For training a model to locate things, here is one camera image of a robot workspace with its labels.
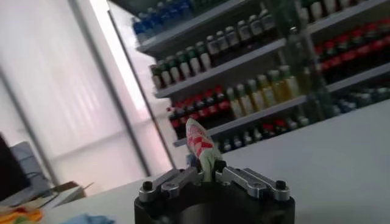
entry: black screw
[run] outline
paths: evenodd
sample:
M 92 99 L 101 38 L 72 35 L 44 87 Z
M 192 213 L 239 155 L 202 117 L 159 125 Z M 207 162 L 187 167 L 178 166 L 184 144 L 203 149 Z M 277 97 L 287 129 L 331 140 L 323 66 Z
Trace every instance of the black screw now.
M 145 181 L 142 184 L 142 188 L 144 189 L 144 191 L 151 191 L 153 189 L 153 183 L 151 181 Z
M 282 180 L 277 180 L 275 186 L 276 186 L 277 190 L 285 190 L 286 189 L 286 182 L 284 182 Z

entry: blue bottle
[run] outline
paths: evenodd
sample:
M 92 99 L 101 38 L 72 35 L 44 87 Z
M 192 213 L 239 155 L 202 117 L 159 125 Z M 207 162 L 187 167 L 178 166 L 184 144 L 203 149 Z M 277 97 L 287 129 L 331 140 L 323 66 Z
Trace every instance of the blue bottle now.
M 147 40 L 144 27 L 141 24 L 141 22 L 137 21 L 136 17 L 132 18 L 132 22 L 133 22 L 133 30 L 134 30 L 135 36 L 137 37 L 138 42 L 140 42 L 140 44 L 142 44 L 144 41 Z
M 142 26 L 143 26 L 144 31 L 145 31 L 146 38 L 149 39 L 149 38 L 153 37 L 154 36 L 153 27 L 152 27 L 152 24 L 151 24 L 149 17 L 144 13 L 139 13 L 138 17 L 141 20 Z
M 178 0 L 177 5 L 183 20 L 189 20 L 193 17 L 191 5 L 188 0 Z
M 172 25 L 177 25 L 182 19 L 175 2 L 173 0 L 166 0 L 166 8 L 168 9 L 169 16 L 171 17 Z
M 149 19 L 151 21 L 154 33 L 161 33 L 163 31 L 163 23 L 161 21 L 161 18 L 157 16 L 156 10 L 154 10 L 153 8 L 148 8 L 147 12 L 149 14 Z

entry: white bottle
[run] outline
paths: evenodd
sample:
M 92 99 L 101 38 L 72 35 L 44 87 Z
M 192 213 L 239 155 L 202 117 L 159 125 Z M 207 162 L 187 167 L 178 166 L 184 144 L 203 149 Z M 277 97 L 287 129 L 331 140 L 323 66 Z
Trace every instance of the white bottle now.
M 253 108 L 254 106 L 250 102 L 250 98 L 245 92 L 244 85 L 238 84 L 236 88 L 238 91 L 239 101 L 241 102 L 241 105 L 243 106 L 244 113 L 246 115 L 252 114 L 255 111 Z

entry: blue cloth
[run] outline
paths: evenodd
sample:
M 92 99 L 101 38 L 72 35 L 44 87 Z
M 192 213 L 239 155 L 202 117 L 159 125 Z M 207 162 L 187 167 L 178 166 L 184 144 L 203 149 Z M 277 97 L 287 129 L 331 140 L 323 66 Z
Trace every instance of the blue cloth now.
M 90 216 L 88 214 L 78 215 L 69 219 L 62 224 L 114 224 L 115 222 L 108 219 L 106 216 Z

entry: red cap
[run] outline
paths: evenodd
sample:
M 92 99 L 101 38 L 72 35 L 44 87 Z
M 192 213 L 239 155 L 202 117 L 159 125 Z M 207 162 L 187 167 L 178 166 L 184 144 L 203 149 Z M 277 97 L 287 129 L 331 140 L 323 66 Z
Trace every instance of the red cap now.
M 333 48 L 335 46 L 335 43 L 333 41 L 327 41 L 325 43 L 326 48 Z
M 347 35 L 341 35 L 340 37 L 337 37 L 337 42 L 339 42 L 339 43 L 344 43 L 346 41 L 348 41 Z
M 274 126 L 272 124 L 263 124 L 263 128 L 269 131 L 274 131 Z
M 222 87 L 220 85 L 215 86 L 215 92 L 216 93 L 221 93 L 222 92 Z
M 366 25 L 366 31 L 372 31 L 377 29 L 377 24 L 376 23 L 369 23 Z
M 275 121 L 275 125 L 278 125 L 280 127 L 285 127 L 286 126 L 286 122 L 284 120 L 276 120 Z
M 362 33 L 363 33 L 363 31 L 360 28 L 355 29 L 354 31 L 352 31 L 352 36 L 353 37 L 360 37 Z
M 322 54 L 323 51 L 322 46 L 316 46 L 315 49 L 317 54 Z

